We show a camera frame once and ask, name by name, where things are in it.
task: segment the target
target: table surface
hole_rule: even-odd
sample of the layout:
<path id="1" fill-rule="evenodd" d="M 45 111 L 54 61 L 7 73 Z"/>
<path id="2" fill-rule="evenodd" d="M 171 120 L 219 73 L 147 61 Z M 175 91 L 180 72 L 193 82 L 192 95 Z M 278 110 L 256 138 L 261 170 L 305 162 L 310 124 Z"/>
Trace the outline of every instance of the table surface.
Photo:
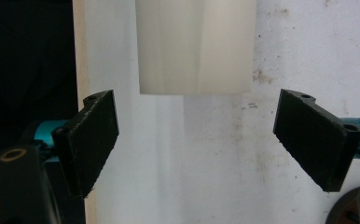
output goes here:
<path id="1" fill-rule="evenodd" d="M 272 133 L 280 89 L 360 117 L 360 0 L 257 1 L 253 92 L 139 93 L 134 1 L 75 0 L 79 98 L 114 90 L 120 135 L 89 223 L 324 223 L 325 193 Z"/>

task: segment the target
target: stained white surface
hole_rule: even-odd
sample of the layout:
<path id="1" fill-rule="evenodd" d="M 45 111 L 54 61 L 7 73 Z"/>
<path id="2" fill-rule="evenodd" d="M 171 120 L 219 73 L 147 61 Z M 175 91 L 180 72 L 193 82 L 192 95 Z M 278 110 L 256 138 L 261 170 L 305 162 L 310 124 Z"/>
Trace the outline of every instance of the stained white surface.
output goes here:
<path id="1" fill-rule="evenodd" d="M 140 93 L 251 90 L 256 0 L 135 3 Z"/>
<path id="2" fill-rule="evenodd" d="M 113 89 L 120 136 L 97 189 L 105 223 L 324 223 L 324 193 L 272 133 L 281 88 L 360 117 L 360 0 L 257 1 L 254 90 L 139 94 L 134 1 L 86 1 L 90 91 Z"/>

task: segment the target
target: black cloth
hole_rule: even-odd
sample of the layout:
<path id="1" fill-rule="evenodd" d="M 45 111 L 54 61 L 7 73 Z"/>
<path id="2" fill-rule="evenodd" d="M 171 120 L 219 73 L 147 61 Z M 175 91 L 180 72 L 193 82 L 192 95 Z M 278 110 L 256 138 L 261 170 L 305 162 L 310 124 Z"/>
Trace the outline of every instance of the black cloth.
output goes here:
<path id="1" fill-rule="evenodd" d="M 76 113 L 71 2 L 0 1 L 0 150 L 35 120 Z"/>

